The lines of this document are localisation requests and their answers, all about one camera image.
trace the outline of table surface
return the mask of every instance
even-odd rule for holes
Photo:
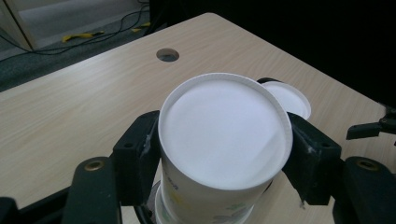
[[[174,49],[178,60],[159,60],[160,49]],[[1,92],[0,196],[22,208],[70,186],[75,168],[109,156],[139,115],[159,110],[183,81],[212,72],[272,77],[294,86],[312,106],[308,121],[342,147],[342,159],[367,157],[396,173],[394,135],[346,140],[350,126],[382,118],[382,105],[206,13]],[[333,223],[332,204],[302,208],[280,173],[247,223]],[[122,216],[124,223],[138,223],[130,207],[122,208]]]

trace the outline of cable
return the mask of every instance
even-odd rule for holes
[[[134,206],[134,212],[136,213],[137,219],[142,224],[153,224],[150,218],[149,209],[145,206]]]
[[[33,53],[33,54],[39,54],[39,55],[57,55],[57,54],[62,54],[62,53],[66,52],[66,51],[68,51],[68,50],[70,50],[70,49],[73,49],[73,48],[76,48],[76,47],[79,47],[79,46],[103,42],[103,41],[108,40],[109,38],[111,38],[111,37],[113,37],[113,36],[115,36],[115,35],[117,35],[117,34],[119,34],[119,33],[122,33],[122,32],[124,32],[124,31],[127,31],[127,30],[133,28],[134,26],[136,26],[136,25],[139,23],[139,21],[140,21],[140,18],[141,18],[142,13],[143,13],[143,12],[149,12],[149,10],[144,10],[144,8],[146,8],[146,7],[148,7],[148,6],[149,6],[149,5],[145,5],[145,4],[144,4],[144,5],[142,5],[142,7],[140,8],[139,11],[132,12],[132,13],[129,13],[129,14],[123,16],[123,17],[121,18],[121,20],[120,20],[120,28],[119,28],[119,30],[118,30],[117,32],[110,33],[110,34],[106,34],[106,35],[99,35],[99,36],[93,37],[93,38],[91,38],[91,39],[89,39],[89,40],[87,40],[87,41],[84,41],[84,42],[82,42],[82,43],[79,43],[79,44],[77,44],[77,45],[68,46],[68,47],[61,47],[61,48],[55,48],[55,49],[28,50],[28,49],[21,48],[20,46],[18,46],[18,45],[16,45],[16,44],[12,43],[12,42],[9,41],[8,39],[6,39],[6,38],[3,37],[2,35],[0,35],[0,37],[1,37],[2,39],[6,40],[9,44],[13,45],[14,47],[16,47],[16,48],[18,48],[18,49],[21,49],[21,50],[25,51],[24,53],[21,53],[21,54],[18,54],[18,55],[14,55],[14,56],[5,58],[5,59],[1,60],[0,63],[3,62],[3,61],[5,61],[5,60],[8,60],[8,59],[10,59],[10,58],[14,58],[14,57],[16,57],[16,56],[20,56],[20,55],[23,55],[23,54]],[[132,16],[132,15],[134,15],[134,14],[136,14],[136,13],[138,13],[138,18],[137,18],[136,22],[135,22],[133,25],[129,26],[128,28],[122,29],[123,21],[124,21],[127,17]]]

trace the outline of hole in table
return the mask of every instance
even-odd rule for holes
[[[178,59],[178,52],[174,49],[160,49],[157,51],[157,58],[163,62],[171,63]]]

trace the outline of black bracket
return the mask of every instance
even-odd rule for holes
[[[161,157],[159,116],[159,110],[139,116],[113,147],[110,157],[123,206],[141,206],[149,199]]]
[[[346,140],[376,137],[379,133],[396,134],[396,109],[386,106],[385,116],[378,122],[353,125],[347,130]]]
[[[302,202],[327,205],[331,173],[340,160],[341,147],[298,115],[288,113],[293,146],[282,171],[298,191]]]

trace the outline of white paper cup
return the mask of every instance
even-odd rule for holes
[[[258,82],[211,73],[179,85],[159,118],[158,223],[243,223],[281,171],[290,120]]]
[[[279,81],[268,81],[262,83],[262,86],[275,96],[284,110],[303,119],[309,119],[311,116],[311,104],[295,87]]]

